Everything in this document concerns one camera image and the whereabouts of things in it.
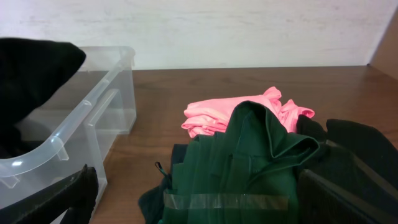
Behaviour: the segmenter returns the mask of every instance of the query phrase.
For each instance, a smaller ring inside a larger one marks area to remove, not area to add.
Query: pink cloth
[[[188,130],[191,138],[194,138],[197,134],[213,135],[215,131],[224,133],[235,106],[243,101],[253,101],[268,107],[288,132],[296,131],[297,119],[300,114],[309,118],[314,116],[313,110],[299,107],[294,104],[293,100],[289,100],[282,106],[279,101],[281,97],[282,93],[273,86],[263,95],[190,103],[184,111],[188,119],[181,127]]]

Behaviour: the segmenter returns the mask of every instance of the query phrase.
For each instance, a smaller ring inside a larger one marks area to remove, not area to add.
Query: storage box
[[[107,184],[103,160],[116,136],[128,134],[136,120],[131,71],[134,50],[81,49],[87,58],[79,71],[17,125],[22,140],[37,147],[19,157],[0,159],[0,208],[56,183],[85,164],[97,171],[99,202]]]

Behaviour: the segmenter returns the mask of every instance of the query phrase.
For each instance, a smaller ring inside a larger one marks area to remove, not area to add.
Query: wooden table
[[[191,102],[260,95],[276,86],[281,102],[315,110],[315,121],[347,119],[374,126],[398,147],[398,82],[371,67],[234,68],[134,72],[137,121],[105,160],[108,186],[93,223],[144,223],[137,201],[163,178],[175,143],[190,138],[180,126]]]

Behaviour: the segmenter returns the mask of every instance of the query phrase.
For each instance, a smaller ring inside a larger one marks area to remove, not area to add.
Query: green cloth
[[[183,197],[268,195],[288,200],[287,207],[218,208],[199,203],[200,208],[192,208],[198,203],[193,200],[185,203],[184,209],[166,205],[163,222],[297,223],[299,205],[292,168],[318,147],[311,137],[287,133],[268,108],[243,102],[235,107],[225,133],[198,135],[189,144],[184,163],[174,165],[173,190],[166,193]]]

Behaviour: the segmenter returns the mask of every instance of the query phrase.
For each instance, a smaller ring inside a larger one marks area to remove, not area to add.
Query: white wall
[[[136,68],[364,65],[396,0],[0,0],[0,35],[134,47]]]

